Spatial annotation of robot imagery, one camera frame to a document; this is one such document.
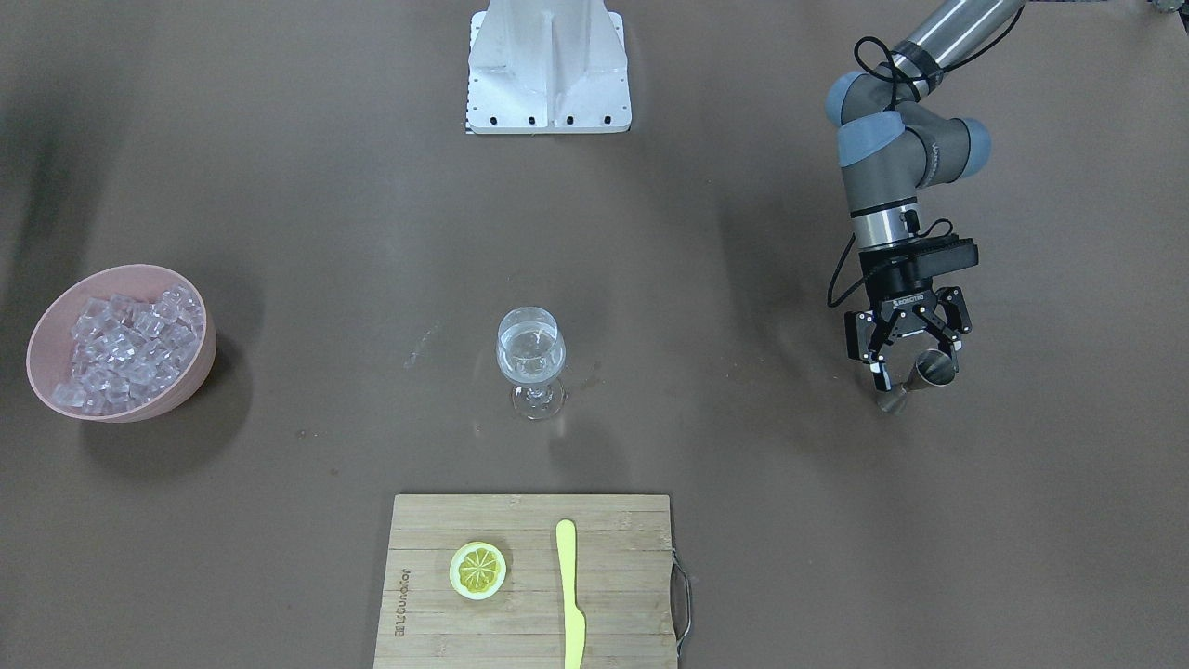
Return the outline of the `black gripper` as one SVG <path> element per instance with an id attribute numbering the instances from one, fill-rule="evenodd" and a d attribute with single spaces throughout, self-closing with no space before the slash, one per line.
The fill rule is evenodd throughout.
<path id="1" fill-rule="evenodd" d="M 883 356 L 883 348 L 889 347 L 893 339 L 926 332 L 951 361 L 956 374 L 962 370 L 962 337 L 973 329 L 960 288 L 935 288 L 938 276 L 932 280 L 910 280 L 904 272 L 906 261 L 908 253 L 858 254 L 869 308 L 848 310 L 843 317 L 847 355 L 866 364 L 881 393 L 895 386 Z"/>

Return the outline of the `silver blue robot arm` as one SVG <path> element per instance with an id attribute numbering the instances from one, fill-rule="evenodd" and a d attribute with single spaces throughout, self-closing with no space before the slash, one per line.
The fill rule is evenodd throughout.
<path id="1" fill-rule="evenodd" d="M 924 101 L 949 72 L 977 59 L 1014 29 L 1023 1 L 946 1 L 913 33 L 880 44 L 875 65 L 839 77 L 828 93 L 828 119 L 837 131 L 838 168 L 853 226 L 847 253 L 857 253 L 855 283 L 868 307 L 845 314 L 847 355 L 873 375 L 880 393 L 895 393 L 886 351 L 926 334 L 955 370 L 971 329 L 956 285 L 935 279 L 973 269 L 976 242 L 951 223 L 924 225 L 919 193 L 973 177 L 992 154 L 984 124 L 946 118 Z"/>

